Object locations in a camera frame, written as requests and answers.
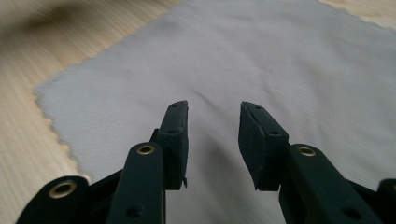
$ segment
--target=gray cloth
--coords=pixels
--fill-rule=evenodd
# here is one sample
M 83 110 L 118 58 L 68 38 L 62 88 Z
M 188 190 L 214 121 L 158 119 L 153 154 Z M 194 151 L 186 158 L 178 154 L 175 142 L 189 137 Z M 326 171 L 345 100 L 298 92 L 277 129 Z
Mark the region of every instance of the gray cloth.
M 396 177 L 395 68 L 394 31 L 316 0 L 190 0 L 35 92 L 94 181 L 188 100 L 189 187 L 167 193 L 168 223 L 284 223 L 239 153 L 240 103 L 376 189 Z

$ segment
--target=wood grain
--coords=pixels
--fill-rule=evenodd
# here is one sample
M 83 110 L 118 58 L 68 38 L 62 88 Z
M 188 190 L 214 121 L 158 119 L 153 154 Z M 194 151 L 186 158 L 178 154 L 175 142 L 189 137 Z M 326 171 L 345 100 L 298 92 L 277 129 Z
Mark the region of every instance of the wood grain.
M 320 0 L 396 29 L 393 0 Z M 0 2 L 0 222 L 13 223 L 46 183 L 78 175 L 35 104 L 32 88 L 94 57 L 178 0 L 3 0 Z

